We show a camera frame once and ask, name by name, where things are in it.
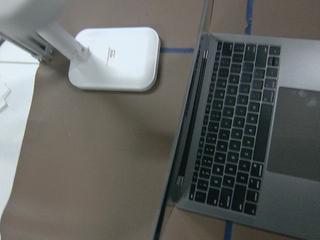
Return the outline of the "grey laptop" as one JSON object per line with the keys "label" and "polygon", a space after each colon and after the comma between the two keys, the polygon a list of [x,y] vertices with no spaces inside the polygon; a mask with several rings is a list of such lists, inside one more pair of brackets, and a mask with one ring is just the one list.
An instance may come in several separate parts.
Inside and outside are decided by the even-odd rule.
{"label": "grey laptop", "polygon": [[166,208],[320,237],[320,42],[214,33],[206,0],[152,237]]}

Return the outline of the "white side table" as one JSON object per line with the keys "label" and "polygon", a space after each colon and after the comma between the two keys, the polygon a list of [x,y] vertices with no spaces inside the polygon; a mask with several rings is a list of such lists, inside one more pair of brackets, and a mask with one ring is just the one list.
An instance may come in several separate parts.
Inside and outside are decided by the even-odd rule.
{"label": "white side table", "polygon": [[39,61],[9,41],[0,45],[0,211],[13,183],[31,108]]}

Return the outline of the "white desk lamp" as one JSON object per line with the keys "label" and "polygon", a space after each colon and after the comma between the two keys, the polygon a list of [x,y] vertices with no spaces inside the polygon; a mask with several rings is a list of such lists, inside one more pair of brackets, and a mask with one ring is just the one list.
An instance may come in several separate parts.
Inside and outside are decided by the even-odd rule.
{"label": "white desk lamp", "polygon": [[161,40],[151,27],[86,28],[72,36],[56,21],[64,0],[3,0],[0,34],[40,61],[57,50],[70,83],[83,90],[144,92],[157,78]]}

